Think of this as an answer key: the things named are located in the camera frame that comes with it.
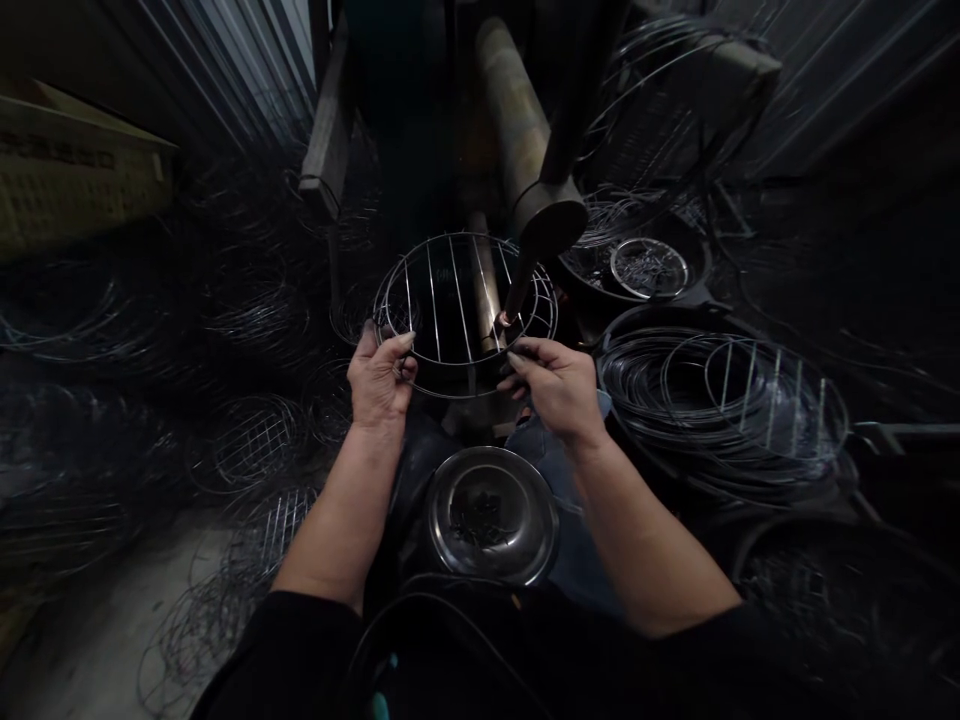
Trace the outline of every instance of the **cylindrical metal rod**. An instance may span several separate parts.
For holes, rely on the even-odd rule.
[[[558,185],[540,182],[550,126],[500,18],[490,18],[480,27],[476,54],[497,129],[504,196],[519,245],[538,257],[561,253],[583,234],[587,211],[569,179]]]
[[[477,299],[477,329],[480,332],[480,349],[484,355],[499,352],[506,345],[503,331],[497,325],[500,315],[500,293],[497,290],[497,271],[493,266],[490,240],[487,239],[487,216],[482,212],[470,213],[467,229],[473,236],[470,264],[473,267],[473,292]]]
[[[530,288],[530,281],[533,280],[533,274],[536,270],[536,256],[521,248],[520,265],[513,275],[514,280],[510,286],[510,292],[507,294],[507,303],[498,318],[500,325],[503,327],[510,327],[520,316],[520,310],[523,309],[523,301],[527,297],[527,290]]]
[[[540,182],[566,181],[580,155],[583,136],[593,119],[597,93],[633,0],[601,0],[583,36],[582,51],[570,63],[564,95],[557,108],[540,170]]]

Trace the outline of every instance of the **stainless steel bowl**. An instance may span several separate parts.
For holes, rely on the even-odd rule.
[[[624,290],[643,300],[676,297],[690,282],[683,256],[653,238],[620,243],[610,253],[610,272]]]
[[[426,512],[434,555],[449,572],[532,585],[553,566],[560,528],[553,493],[508,450],[472,447],[447,459]]]

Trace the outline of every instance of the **floor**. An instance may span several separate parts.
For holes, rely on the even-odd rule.
[[[0,720],[152,717],[138,687],[158,684],[146,648],[177,599],[217,565],[228,533],[186,515],[41,609],[0,678]],[[186,717],[177,709],[165,717]]]

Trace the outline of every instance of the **fingernail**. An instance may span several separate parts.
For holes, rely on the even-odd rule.
[[[409,350],[413,347],[413,339],[417,336],[415,331],[404,333],[403,335],[397,335],[397,340],[400,341],[400,346],[406,350]]]

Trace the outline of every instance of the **blue jeans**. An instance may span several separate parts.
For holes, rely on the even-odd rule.
[[[610,412],[610,396],[598,390],[597,402],[606,417]],[[560,548],[549,580],[574,602],[623,617],[623,609],[603,570],[597,547],[583,518],[573,468],[567,462],[563,445],[544,427],[540,416],[534,414],[513,431],[505,447],[543,475],[556,499],[560,515]]]

